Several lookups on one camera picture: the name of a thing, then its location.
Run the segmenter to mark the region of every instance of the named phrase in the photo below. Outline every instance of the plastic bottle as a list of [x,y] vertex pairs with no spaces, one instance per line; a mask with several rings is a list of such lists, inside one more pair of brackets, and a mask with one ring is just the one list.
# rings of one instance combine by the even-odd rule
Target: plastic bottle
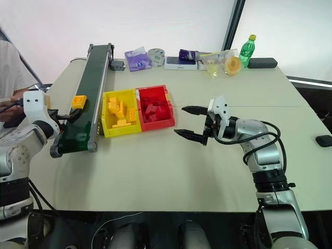
[[242,46],[239,58],[242,61],[243,67],[248,66],[249,59],[253,55],[253,52],[255,50],[255,39],[256,35],[250,35],[249,40]]

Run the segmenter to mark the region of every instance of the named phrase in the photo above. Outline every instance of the black case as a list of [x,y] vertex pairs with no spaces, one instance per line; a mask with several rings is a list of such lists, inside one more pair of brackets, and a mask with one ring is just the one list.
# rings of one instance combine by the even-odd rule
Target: black case
[[275,68],[278,62],[274,58],[251,58],[248,68]]

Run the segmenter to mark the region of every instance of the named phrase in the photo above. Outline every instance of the tape roll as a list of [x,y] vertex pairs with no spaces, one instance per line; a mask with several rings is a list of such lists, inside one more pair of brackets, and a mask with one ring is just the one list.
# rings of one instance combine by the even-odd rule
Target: tape roll
[[153,48],[147,52],[152,66],[163,66],[165,62],[165,51],[160,48]]

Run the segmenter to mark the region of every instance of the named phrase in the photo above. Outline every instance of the white table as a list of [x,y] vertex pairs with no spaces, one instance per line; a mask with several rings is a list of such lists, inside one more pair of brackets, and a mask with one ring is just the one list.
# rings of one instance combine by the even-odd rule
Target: white table
[[[51,87],[52,108],[59,108],[60,113],[70,109],[84,65],[84,61],[73,61]],[[297,184],[294,192],[300,208],[332,209],[332,150],[319,147],[314,140],[329,132],[283,73],[278,68],[245,70],[219,80],[209,80],[205,74],[162,68],[109,72],[105,90],[166,84],[174,105],[174,128],[196,133],[202,133],[205,118],[182,112],[182,106],[206,106],[211,98],[223,94],[233,116],[269,121],[281,129],[288,159],[286,176]],[[220,145],[210,139],[204,147],[168,128],[101,137],[95,154],[81,152],[52,159],[52,142],[32,160],[30,177],[59,210],[257,209],[254,183],[239,145]]]

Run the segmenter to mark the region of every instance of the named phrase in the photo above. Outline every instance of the person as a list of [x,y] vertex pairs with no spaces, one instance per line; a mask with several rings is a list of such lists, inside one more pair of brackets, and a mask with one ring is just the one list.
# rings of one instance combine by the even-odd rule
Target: person
[[[0,109],[23,97],[36,79],[26,69],[15,46],[0,40]],[[12,121],[23,114],[23,108],[13,106],[0,113],[0,130],[3,123]]]

